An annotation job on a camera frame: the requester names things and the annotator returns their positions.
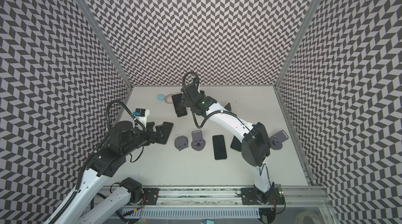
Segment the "blue round object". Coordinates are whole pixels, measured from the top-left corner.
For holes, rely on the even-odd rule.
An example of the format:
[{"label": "blue round object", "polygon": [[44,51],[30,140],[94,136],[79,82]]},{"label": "blue round object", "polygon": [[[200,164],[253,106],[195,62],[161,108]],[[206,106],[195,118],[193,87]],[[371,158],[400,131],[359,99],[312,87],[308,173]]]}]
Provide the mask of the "blue round object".
[{"label": "blue round object", "polygon": [[157,98],[159,101],[165,101],[165,95],[159,94],[158,96],[156,96],[156,98]]}]

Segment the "black and white geometric wallpaper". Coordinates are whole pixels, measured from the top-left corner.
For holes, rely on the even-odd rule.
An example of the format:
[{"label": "black and white geometric wallpaper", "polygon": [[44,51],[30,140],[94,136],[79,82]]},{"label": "black and white geometric wallpaper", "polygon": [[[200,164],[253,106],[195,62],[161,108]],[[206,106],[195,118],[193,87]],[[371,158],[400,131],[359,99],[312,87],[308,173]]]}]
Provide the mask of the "black and white geometric wallpaper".
[{"label": "black and white geometric wallpaper", "polygon": [[342,223],[402,223],[402,0],[322,0],[280,86]]},{"label": "black and white geometric wallpaper", "polygon": [[0,5],[0,222],[43,221],[128,88],[73,0]]},{"label": "black and white geometric wallpaper", "polygon": [[311,0],[86,0],[135,85],[274,84]]}]

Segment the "metal corner post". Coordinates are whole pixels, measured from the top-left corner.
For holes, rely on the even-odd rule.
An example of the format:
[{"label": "metal corner post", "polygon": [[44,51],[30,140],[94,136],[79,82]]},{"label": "metal corner post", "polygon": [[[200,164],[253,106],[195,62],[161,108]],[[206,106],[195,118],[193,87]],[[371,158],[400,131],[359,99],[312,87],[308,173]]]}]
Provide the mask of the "metal corner post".
[{"label": "metal corner post", "polygon": [[292,44],[290,51],[289,51],[289,55],[286,57],[286,60],[283,64],[283,67],[281,69],[281,72],[279,73],[278,79],[275,82],[275,87],[278,88],[282,81],[284,80],[287,71],[289,70],[290,65],[293,62],[293,59],[295,58],[295,55],[299,49],[299,46],[301,44],[301,41],[303,40],[307,29],[311,23],[311,21],[313,20],[314,14],[317,11],[318,6],[320,5],[321,0],[311,0],[311,4],[308,7],[308,10],[304,16],[303,21],[301,22],[300,25],[300,29],[296,35],[296,38],[294,40],[294,43]]},{"label": "metal corner post", "polygon": [[116,71],[122,78],[123,82],[125,85],[127,85],[128,88],[133,87],[131,84],[128,76],[124,72],[123,67],[120,65],[119,60],[117,59],[117,56],[113,52],[111,46],[109,45],[109,42],[107,41],[105,35],[103,34],[102,30],[100,29],[98,22],[95,20],[91,10],[88,7],[88,4],[86,3],[85,0],[74,0],[78,7],[80,8],[81,12],[85,16],[86,20],[89,23],[89,26],[92,28],[94,34],[97,36],[100,44],[103,46],[104,50],[106,51],[106,55],[109,57],[110,61],[112,62],[113,66],[115,67]]}]

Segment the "phone screen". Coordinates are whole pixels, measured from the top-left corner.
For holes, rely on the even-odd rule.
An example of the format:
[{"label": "phone screen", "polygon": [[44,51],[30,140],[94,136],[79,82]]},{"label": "phone screen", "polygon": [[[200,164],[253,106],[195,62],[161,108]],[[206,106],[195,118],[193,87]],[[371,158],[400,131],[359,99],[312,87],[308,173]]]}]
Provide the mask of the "phone screen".
[{"label": "phone screen", "polygon": [[225,139],[223,135],[212,136],[215,160],[227,159]]}]

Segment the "chevron pattern wall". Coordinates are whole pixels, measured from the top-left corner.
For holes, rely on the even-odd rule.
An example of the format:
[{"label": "chevron pattern wall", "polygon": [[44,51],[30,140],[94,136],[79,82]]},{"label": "chevron pattern wall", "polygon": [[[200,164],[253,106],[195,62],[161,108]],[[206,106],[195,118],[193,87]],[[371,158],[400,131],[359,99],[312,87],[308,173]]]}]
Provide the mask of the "chevron pattern wall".
[{"label": "chevron pattern wall", "polygon": [[0,222],[39,223],[128,89],[73,0],[0,5]]},{"label": "chevron pattern wall", "polygon": [[402,223],[402,0],[322,0],[280,91],[342,223]]},{"label": "chevron pattern wall", "polygon": [[135,85],[273,84],[311,0],[86,0]]}]

